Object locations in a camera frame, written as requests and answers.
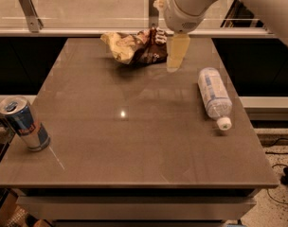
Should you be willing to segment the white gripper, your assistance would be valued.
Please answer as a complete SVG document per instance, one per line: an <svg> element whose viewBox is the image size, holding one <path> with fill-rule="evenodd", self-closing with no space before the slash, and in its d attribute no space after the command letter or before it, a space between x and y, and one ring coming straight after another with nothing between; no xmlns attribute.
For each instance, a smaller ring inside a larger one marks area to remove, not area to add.
<svg viewBox="0 0 288 227"><path fill-rule="evenodd" d="M163 12L166 26L175 32L167 42L167 70L177 71L189 49L190 38L188 34L192 32L204 19L202 15L188 15L178 8L175 0L155 0L153 6Z"/></svg>

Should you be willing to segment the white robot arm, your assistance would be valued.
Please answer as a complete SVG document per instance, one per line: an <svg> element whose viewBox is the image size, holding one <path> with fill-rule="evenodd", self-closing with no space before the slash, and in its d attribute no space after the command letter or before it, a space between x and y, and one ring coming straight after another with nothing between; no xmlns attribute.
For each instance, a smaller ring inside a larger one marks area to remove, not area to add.
<svg viewBox="0 0 288 227"><path fill-rule="evenodd" d="M153 6L164 17L168 29L189 39L204 20L208 8L218 0L156 0ZM288 47L288 0L240 0Z"/></svg>

